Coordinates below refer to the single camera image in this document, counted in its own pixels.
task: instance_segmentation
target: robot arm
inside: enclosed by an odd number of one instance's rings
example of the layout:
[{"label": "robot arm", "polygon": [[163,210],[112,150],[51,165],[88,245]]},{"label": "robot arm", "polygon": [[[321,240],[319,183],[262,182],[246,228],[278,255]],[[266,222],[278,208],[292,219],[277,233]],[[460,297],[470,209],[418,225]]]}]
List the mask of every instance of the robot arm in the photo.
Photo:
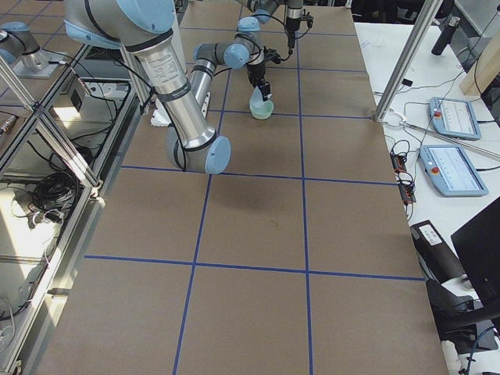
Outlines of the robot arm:
[{"label": "robot arm", "polygon": [[250,12],[255,13],[255,17],[260,23],[267,23],[271,16],[277,11],[280,5],[285,5],[286,19],[284,21],[288,36],[288,48],[295,47],[297,31],[300,29],[302,21],[307,21],[312,26],[313,18],[305,15],[303,11],[303,0],[236,0]]},{"label": "robot arm", "polygon": [[43,70],[48,57],[22,22],[8,22],[0,26],[0,56],[11,64],[21,56],[24,66],[31,71]]},{"label": "robot arm", "polygon": [[206,122],[171,44],[170,0],[66,0],[66,32],[82,43],[137,56],[180,139],[183,170],[221,173],[230,143]]},{"label": "robot arm", "polygon": [[[205,101],[218,65],[226,65],[231,69],[240,69],[246,65],[250,82],[254,88],[260,90],[262,100],[259,102],[270,99],[270,84],[264,77],[264,48],[259,31],[259,22],[255,17],[246,17],[238,22],[233,41],[206,43],[195,49],[191,89],[200,107]],[[186,154],[179,147],[175,128],[170,126],[167,129],[166,140],[167,157],[173,165],[182,168]]]}]

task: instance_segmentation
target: label sticker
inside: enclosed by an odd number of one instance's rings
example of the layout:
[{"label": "label sticker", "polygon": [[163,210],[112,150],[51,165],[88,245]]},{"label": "label sticker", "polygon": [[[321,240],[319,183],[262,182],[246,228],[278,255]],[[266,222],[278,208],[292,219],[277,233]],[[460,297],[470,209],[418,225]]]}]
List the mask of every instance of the label sticker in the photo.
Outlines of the label sticker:
[{"label": "label sticker", "polygon": [[162,86],[180,76],[180,70],[172,53],[147,61],[144,68],[154,86]]},{"label": "label sticker", "polygon": [[430,246],[435,246],[435,245],[442,243],[438,234],[436,233],[436,231],[434,230],[434,228],[431,225],[429,225],[429,224],[423,225],[419,229],[420,229],[420,232],[422,232],[423,236],[430,243]]}]

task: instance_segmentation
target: light blue joint cap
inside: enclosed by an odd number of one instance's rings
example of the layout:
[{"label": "light blue joint cap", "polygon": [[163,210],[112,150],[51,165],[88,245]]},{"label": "light blue joint cap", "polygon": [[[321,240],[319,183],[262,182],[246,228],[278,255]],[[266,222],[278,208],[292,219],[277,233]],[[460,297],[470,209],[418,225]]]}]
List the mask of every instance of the light blue joint cap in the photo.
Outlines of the light blue joint cap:
[{"label": "light blue joint cap", "polygon": [[231,157],[231,143],[226,137],[219,136],[210,145],[205,161],[205,172],[207,174],[222,173]]},{"label": "light blue joint cap", "polygon": [[255,17],[245,17],[237,22],[237,30],[241,32],[260,31],[259,21]]},{"label": "light blue joint cap", "polygon": [[16,57],[12,55],[9,51],[0,48],[0,56],[5,60],[6,63],[12,64],[16,61]]},{"label": "light blue joint cap", "polygon": [[241,69],[250,59],[250,52],[244,45],[234,43],[224,51],[224,62],[233,69]]},{"label": "light blue joint cap", "polygon": [[13,31],[21,32],[21,31],[29,31],[30,30],[30,28],[28,26],[26,26],[25,23],[17,22],[17,21],[4,23],[0,27],[5,31],[10,31],[10,32],[13,32]]},{"label": "light blue joint cap", "polygon": [[95,47],[120,49],[121,44],[116,41],[110,41],[102,35],[97,35],[82,29],[81,27],[73,25],[69,21],[64,20],[64,23],[66,25],[66,34],[68,34],[68,37],[74,39],[75,41],[79,41],[84,45],[94,45]]},{"label": "light blue joint cap", "polygon": [[271,19],[269,12],[267,12],[265,9],[257,9],[255,11],[255,18],[264,25]]},{"label": "light blue joint cap", "polygon": [[116,0],[125,16],[142,30],[166,33],[175,20],[172,0]]}]

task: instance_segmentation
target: black chair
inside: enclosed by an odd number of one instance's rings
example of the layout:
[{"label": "black chair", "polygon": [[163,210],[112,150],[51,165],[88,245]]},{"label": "black chair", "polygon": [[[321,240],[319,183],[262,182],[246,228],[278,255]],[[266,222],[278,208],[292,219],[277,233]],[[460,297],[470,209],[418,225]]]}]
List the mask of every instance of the black chair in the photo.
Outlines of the black chair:
[{"label": "black chair", "polygon": [[[405,18],[398,19],[401,23],[415,23],[420,11],[422,10],[424,0],[398,0],[398,8],[405,9]],[[444,0],[443,4],[436,13],[437,19],[446,18],[452,12],[455,0]]]}]

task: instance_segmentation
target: blue tape grid line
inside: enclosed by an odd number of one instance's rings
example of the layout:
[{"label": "blue tape grid line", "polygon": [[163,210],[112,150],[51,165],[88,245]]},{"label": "blue tape grid line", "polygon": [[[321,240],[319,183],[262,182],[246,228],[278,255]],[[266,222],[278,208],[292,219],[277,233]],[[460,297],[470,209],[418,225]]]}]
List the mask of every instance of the blue tape grid line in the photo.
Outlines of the blue tape grid line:
[{"label": "blue tape grid line", "polygon": [[[162,168],[159,166],[128,166],[122,165],[122,169],[125,170],[157,170],[162,172],[175,172],[175,173],[199,173],[201,172],[191,172],[186,171],[182,172],[182,170],[176,168]],[[363,180],[341,180],[334,178],[320,178],[320,177],[295,177],[295,176],[277,176],[272,174],[246,174],[246,173],[234,173],[234,172],[222,172],[220,175],[222,176],[237,176],[237,177],[254,177],[254,178],[273,178],[278,180],[297,180],[297,181],[319,181],[319,182],[330,182],[330,183],[339,183],[339,184],[365,184],[365,185],[382,185],[382,186],[394,186],[397,187],[398,184],[395,182],[380,182],[380,181],[363,181]]]},{"label": "blue tape grid line", "polygon": [[[179,27],[181,30],[200,30],[200,31],[234,31],[234,29],[224,29],[224,28],[204,28],[204,27]],[[272,30],[261,30],[264,34],[284,34],[284,31],[272,31]],[[356,34],[343,34],[343,33],[316,33],[308,32],[308,35],[328,35],[333,37],[358,37]]]},{"label": "blue tape grid line", "polygon": [[300,129],[300,161],[301,161],[301,180],[302,180],[302,222],[304,223],[304,258],[305,258],[305,297],[307,303],[307,338],[309,344],[309,375],[314,375],[314,357],[313,357],[313,324],[311,317],[311,280],[309,278],[309,243],[307,231],[307,197],[305,192],[305,162],[304,162],[304,137],[302,131],[302,93],[300,86],[300,58],[299,42],[297,46],[297,81],[298,81],[298,122]]},{"label": "blue tape grid line", "polygon": [[[240,12],[238,14],[238,19],[241,18],[241,13],[242,12],[243,12],[243,6],[240,7]],[[221,114],[220,114],[220,118],[219,118],[219,126],[218,126],[218,129],[217,129],[217,131],[219,133],[220,133],[220,130],[222,128],[222,123],[223,123],[223,118],[224,118],[224,109],[226,107],[227,92],[229,90],[230,79],[231,79],[231,71],[229,71],[229,73],[227,74],[226,88],[225,88],[225,91],[224,91],[224,98],[223,98],[223,102],[222,102],[222,110],[221,110]],[[173,375],[177,375],[177,370],[178,370],[178,367],[179,367],[180,351],[182,349],[182,341],[184,339],[184,328],[185,328],[185,325],[186,325],[186,319],[188,317],[189,302],[191,300],[191,290],[192,290],[192,286],[193,286],[193,281],[195,279],[196,266],[198,265],[197,264],[198,252],[199,252],[200,243],[201,243],[201,240],[202,240],[203,226],[205,224],[206,209],[207,209],[207,206],[209,204],[209,196],[210,196],[210,187],[211,187],[211,185],[212,185],[212,176],[209,176],[209,180],[207,182],[207,187],[206,187],[206,193],[205,193],[205,201],[203,203],[202,218],[200,219],[200,227],[199,227],[199,230],[198,230],[198,237],[196,239],[195,255],[194,255],[194,258],[193,258],[193,264],[191,266],[191,275],[190,275],[190,278],[189,278],[189,285],[187,287],[186,302],[184,304],[184,312],[182,314],[182,323],[180,325],[179,340],[177,342],[177,351],[176,351],[175,360],[174,360],[174,363],[173,363],[173,370],[172,370],[172,374]]]},{"label": "blue tape grid line", "polygon": [[[22,17],[29,17],[29,16],[33,16],[32,14],[22,14],[22,13],[10,13],[10,12],[7,12],[5,13],[4,16],[22,16]],[[54,17],[54,18],[60,18],[61,16],[54,16],[52,14],[39,14],[37,15],[36,17],[47,17],[47,18],[50,18],[50,17]]]},{"label": "blue tape grid line", "polygon": [[[186,62],[186,65],[194,65],[194,62]],[[266,69],[285,69],[285,70],[297,70],[297,67],[293,66],[266,66]],[[368,73],[366,70],[353,70],[353,69],[328,69],[328,68],[299,68],[301,70],[311,70],[318,72],[339,72],[339,73]]]},{"label": "blue tape grid line", "polygon": [[3,14],[1,14],[1,15],[0,15],[0,19],[2,19],[4,16],[7,16],[7,15],[9,14],[9,12],[10,12],[11,10],[13,10],[14,8],[16,8],[16,7],[17,7],[17,6],[18,6],[18,5],[19,5],[22,1],[23,1],[23,0],[18,0],[16,4],[14,4],[13,6],[11,6],[11,7],[9,8],[9,10],[7,10],[7,12],[5,12],[5,13],[3,13]]},{"label": "blue tape grid line", "polygon": [[173,266],[197,266],[205,268],[222,268],[226,270],[249,270],[261,272],[278,272],[278,273],[298,273],[310,274],[329,277],[355,277],[363,279],[378,279],[378,280],[400,280],[400,281],[418,281],[423,282],[423,277],[411,276],[395,276],[395,275],[376,275],[370,273],[350,273],[350,272],[334,272],[334,271],[321,271],[321,270],[300,270],[294,268],[280,268],[280,267],[264,267],[264,266],[242,266],[238,264],[222,264],[210,262],[188,262],[183,260],[168,260],[168,259],[150,259],[150,258],[132,258],[127,256],[112,256],[112,255],[96,255],[88,254],[84,256],[85,259],[108,260],[117,262],[133,262],[133,263],[157,263],[157,264],[170,264]]},{"label": "blue tape grid line", "polygon": [[[209,109],[209,112],[221,112],[218,109]],[[252,114],[250,111],[238,111],[238,110],[232,110],[232,109],[225,109],[225,113],[242,113],[245,115]],[[350,119],[350,120],[371,120],[372,118],[370,116],[342,116],[342,115],[305,115],[303,113],[280,113],[280,112],[273,112],[273,116],[294,116],[294,117],[312,117],[312,118],[321,118],[321,119]]]}]

